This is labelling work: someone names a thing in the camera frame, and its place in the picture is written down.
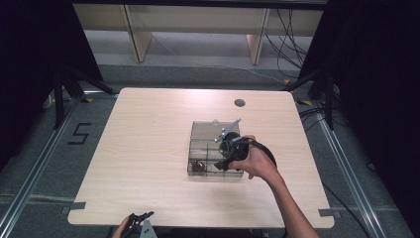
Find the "human hand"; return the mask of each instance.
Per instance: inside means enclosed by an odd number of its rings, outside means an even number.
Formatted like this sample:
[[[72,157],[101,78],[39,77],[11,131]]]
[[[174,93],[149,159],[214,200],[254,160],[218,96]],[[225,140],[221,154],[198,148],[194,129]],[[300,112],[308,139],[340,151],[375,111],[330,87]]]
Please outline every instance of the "human hand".
[[[252,135],[244,136],[255,140],[256,137]],[[249,174],[249,179],[253,177],[260,177],[264,180],[272,175],[278,175],[278,170],[275,164],[269,159],[268,155],[253,145],[250,145],[248,156],[243,161],[233,161],[229,164],[229,169],[243,170]]]
[[[126,226],[129,223],[129,217],[127,216],[120,224],[120,226],[118,226],[118,228],[115,230],[114,235],[112,236],[112,238],[121,238],[121,236],[123,235],[123,231],[126,228]]]

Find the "gray carpet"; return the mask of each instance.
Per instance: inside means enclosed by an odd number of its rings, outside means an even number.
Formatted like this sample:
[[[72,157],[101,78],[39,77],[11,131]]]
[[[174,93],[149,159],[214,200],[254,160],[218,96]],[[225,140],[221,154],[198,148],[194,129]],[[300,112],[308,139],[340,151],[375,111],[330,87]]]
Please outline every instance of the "gray carpet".
[[[284,87],[278,81],[260,77],[245,70],[210,68],[210,67],[136,67],[100,65],[101,72],[107,85],[115,89],[125,86],[137,87],[171,87],[171,88],[223,88],[245,90],[279,90]],[[286,79],[277,70],[255,70],[258,74]],[[297,75],[297,71],[287,74]],[[83,83],[88,89],[96,88]],[[307,99],[310,83],[293,91],[296,100]],[[10,237],[105,237],[109,227],[101,226],[72,226],[66,221],[66,214],[62,210],[69,207],[75,198],[78,188],[84,178],[96,145],[106,125],[112,107],[116,101],[111,96],[95,96],[91,103],[80,103],[75,109],[69,124],[64,131],[52,158],[36,186],[32,198],[25,207]],[[311,106],[297,106],[299,111],[312,108]],[[334,112],[335,132],[339,137],[343,149],[348,156],[360,182],[367,193],[373,207],[383,223],[388,237],[412,237],[397,208],[389,197],[386,189],[374,171],[367,168],[368,158],[361,145],[346,124],[339,112]],[[363,222],[355,200],[348,189],[342,172],[334,154],[325,139],[316,116],[309,117],[304,128],[310,128],[307,138],[321,177]],[[18,191],[31,166],[34,164],[46,143],[54,122],[54,109],[48,109],[40,116],[34,125],[21,154],[17,155],[7,168],[0,174],[0,197],[2,203],[0,211],[4,212],[10,196]],[[88,133],[83,145],[69,145],[69,142],[80,142],[81,138],[73,136],[79,123],[90,123],[81,126],[78,132]],[[336,218],[332,229],[319,230],[322,237],[364,237],[364,232],[355,219],[345,210],[343,205],[328,191],[328,200],[335,211],[341,215]],[[157,233],[164,230],[157,227]],[[283,229],[270,229],[265,232],[269,237],[280,237]]]

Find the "wire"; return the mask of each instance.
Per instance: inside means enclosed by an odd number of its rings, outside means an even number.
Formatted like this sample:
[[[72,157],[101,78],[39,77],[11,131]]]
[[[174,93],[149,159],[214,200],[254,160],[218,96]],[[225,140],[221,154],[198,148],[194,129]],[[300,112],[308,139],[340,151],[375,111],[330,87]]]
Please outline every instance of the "wire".
[[[278,37],[279,37],[279,38],[280,38],[280,40],[282,41],[281,48],[282,48],[282,46],[287,46],[289,49],[291,49],[291,50],[295,51],[296,56],[297,56],[297,58],[298,58],[298,60],[299,60],[299,62],[300,62],[300,65],[303,65],[303,58],[302,58],[302,56],[301,56],[301,55],[305,55],[305,56],[306,56],[306,54],[307,54],[307,53],[306,53],[306,51],[304,51],[302,48],[300,48],[300,47],[296,44],[296,42],[295,42],[295,40],[294,40],[293,25],[292,25],[292,15],[293,15],[293,10],[292,10],[292,9],[289,9],[289,11],[288,11],[288,24],[287,24],[287,27],[286,27],[286,26],[285,26],[285,24],[284,24],[284,21],[283,21],[283,19],[282,19],[282,17],[281,17],[281,15],[280,15],[279,10],[277,9],[277,16],[278,16],[278,18],[279,18],[279,20],[280,20],[280,22],[281,22],[281,25],[283,26],[284,32],[285,32],[284,39],[282,39],[282,38],[281,38],[281,36],[278,36]],[[286,40],[287,38],[291,41],[291,43],[292,43],[293,47],[289,46],[289,45],[285,42],[285,40]]]
[[[319,120],[317,120],[316,122],[314,122],[310,127],[305,129],[305,132],[309,131],[312,127],[314,127],[316,124],[318,124],[318,122],[325,120],[325,118],[321,118]]]
[[[361,221],[356,217],[356,215],[351,211],[351,209],[346,205],[346,203],[335,193],[333,192],[323,181],[321,181],[322,185],[346,208],[347,211],[355,218],[356,222],[361,226],[362,230],[365,232],[367,238],[369,238],[368,231],[365,229],[364,225]]]

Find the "metal tool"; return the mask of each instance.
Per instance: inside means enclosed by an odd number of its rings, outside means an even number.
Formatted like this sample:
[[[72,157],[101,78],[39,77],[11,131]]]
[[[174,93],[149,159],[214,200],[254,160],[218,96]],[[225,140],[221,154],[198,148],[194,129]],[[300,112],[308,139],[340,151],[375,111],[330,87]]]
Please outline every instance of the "metal tool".
[[[219,138],[214,139],[214,141],[215,142],[219,142],[220,140],[225,139],[226,135],[228,135],[229,132],[231,132],[236,126],[238,126],[238,124],[239,124],[240,121],[241,121],[241,118],[238,118],[231,125],[229,125],[226,128],[223,128],[222,129],[222,134],[219,135]]]

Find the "tape mark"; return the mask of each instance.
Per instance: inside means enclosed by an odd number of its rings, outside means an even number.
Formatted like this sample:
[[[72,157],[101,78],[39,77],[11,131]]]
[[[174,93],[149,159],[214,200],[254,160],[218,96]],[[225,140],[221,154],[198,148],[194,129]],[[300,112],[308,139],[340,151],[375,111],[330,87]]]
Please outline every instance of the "tape mark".
[[[90,126],[92,125],[92,123],[79,123],[76,126],[76,129],[73,132],[73,136],[81,136],[83,137],[83,140],[81,142],[68,142],[67,145],[84,145],[84,143],[86,142],[87,137],[89,136],[88,133],[78,133],[78,129],[80,128],[80,126]]]

